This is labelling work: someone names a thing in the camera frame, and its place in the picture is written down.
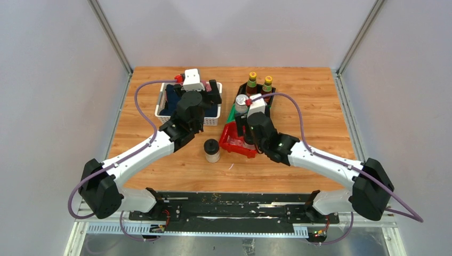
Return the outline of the silver lid jar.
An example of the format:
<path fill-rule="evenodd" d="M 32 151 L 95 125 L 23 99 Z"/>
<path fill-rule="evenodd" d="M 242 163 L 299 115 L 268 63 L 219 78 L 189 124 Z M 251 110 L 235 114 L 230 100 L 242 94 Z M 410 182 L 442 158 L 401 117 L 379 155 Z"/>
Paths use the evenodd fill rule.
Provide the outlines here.
<path fill-rule="evenodd" d="M 239 94 L 235 98 L 235 116 L 243 115 L 248 112 L 248 106 L 246 105 L 246 101 L 249 97 L 246 94 Z"/>

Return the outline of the yellow cap sauce bottle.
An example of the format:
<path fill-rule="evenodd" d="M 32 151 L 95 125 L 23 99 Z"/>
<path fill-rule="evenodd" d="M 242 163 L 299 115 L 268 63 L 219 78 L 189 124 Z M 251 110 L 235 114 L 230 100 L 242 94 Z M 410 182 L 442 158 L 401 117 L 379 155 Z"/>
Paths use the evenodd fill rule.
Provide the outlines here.
<path fill-rule="evenodd" d="M 273 82 L 273 77 L 272 76 L 266 76 L 264 79 L 264 83 L 262 85 L 261 88 L 261 94 L 262 95 L 267 95 L 272 93 L 272 82 Z"/>
<path fill-rule="evenodd" d="M 249 73 L 247 85 L 246 85 L 246 95 L 250 97 L 251 95 L 257 94 L 257 73 L 251 71 Z"/>

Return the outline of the black cap shaker front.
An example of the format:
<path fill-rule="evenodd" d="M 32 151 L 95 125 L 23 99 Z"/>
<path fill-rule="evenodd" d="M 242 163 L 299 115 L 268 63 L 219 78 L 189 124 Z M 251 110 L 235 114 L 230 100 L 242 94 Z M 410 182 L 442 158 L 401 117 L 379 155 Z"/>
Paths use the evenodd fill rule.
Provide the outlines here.
<path fill-rule="evenodd" d="M 207 139 L 204 142 L 204 152 L 206 160 L 210 163 L 216 163 L 220 159 L 220 145 L 215 139 Z"/>

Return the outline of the black cap shaker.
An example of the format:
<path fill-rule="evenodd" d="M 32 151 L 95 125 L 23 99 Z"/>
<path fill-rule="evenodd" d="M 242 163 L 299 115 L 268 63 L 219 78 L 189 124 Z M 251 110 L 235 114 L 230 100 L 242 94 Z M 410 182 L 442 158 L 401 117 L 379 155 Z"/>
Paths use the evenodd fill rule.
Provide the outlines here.
<path fill-rule="evenodd" d="M 215 139 L 207 139 L 204 142 L 204 152 L 206 160 L 210 163 L 216 163 L 220 159 L 220 145 Z"/>
<path fill-rule="evenodd" d="M 243 147 L 249 150 L 255 150 L 255 144 L 252 137 L 244 136 Z"/>

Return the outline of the black cap shaker back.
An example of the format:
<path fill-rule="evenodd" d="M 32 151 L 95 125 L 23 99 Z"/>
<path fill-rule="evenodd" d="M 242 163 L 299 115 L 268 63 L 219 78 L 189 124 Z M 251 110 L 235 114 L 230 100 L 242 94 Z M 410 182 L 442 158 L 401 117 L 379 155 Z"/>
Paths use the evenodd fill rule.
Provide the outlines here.
<path fill-rule="evenodd" d="M 249 150 L 255 150 L 255 144 L 252 137 L 244 136 L 243 147 Z"/>

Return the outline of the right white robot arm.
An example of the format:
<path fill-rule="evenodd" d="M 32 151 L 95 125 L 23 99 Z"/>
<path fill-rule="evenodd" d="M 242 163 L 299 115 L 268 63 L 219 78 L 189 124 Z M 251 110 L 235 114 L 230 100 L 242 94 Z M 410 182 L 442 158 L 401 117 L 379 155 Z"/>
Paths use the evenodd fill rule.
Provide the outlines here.
<path fill-rule="evenodd" d="M 381 220 L 394 186 L 379 161 L 355 161 L 306 146 L 297 137 L 278 132 L 271 118 L 262 112 L 238 114 L 235 119 L 238 135 L 273 162 L 311 170 L 344 187 L 313 191 L 304 207 L 307 220 L 316 223 L 328 214 L 343 211 Z"/>

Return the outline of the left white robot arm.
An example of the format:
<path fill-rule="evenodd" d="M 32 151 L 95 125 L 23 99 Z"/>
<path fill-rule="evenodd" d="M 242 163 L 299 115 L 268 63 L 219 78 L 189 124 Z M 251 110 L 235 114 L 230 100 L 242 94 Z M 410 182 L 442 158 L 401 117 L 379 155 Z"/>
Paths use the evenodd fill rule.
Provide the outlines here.
<path fill-rule="evenodd" d="M 116 157 L 85 163 L 81 180 L 68 199 L 72 217 L 105 219 L 118 211 L 140 211 L 150 220 L 163 215 L 155 192 L 123 185 L 153 162 L 186 146 L 203 132 L 205 111 L 222 104 L 222 83 L 208 81 L 208 91 L 196 75 L 186 75 L 183 80 L 188 84 L 182 85 L 177 110 L 160 128 L 155 127 L 150 137 Z"/>

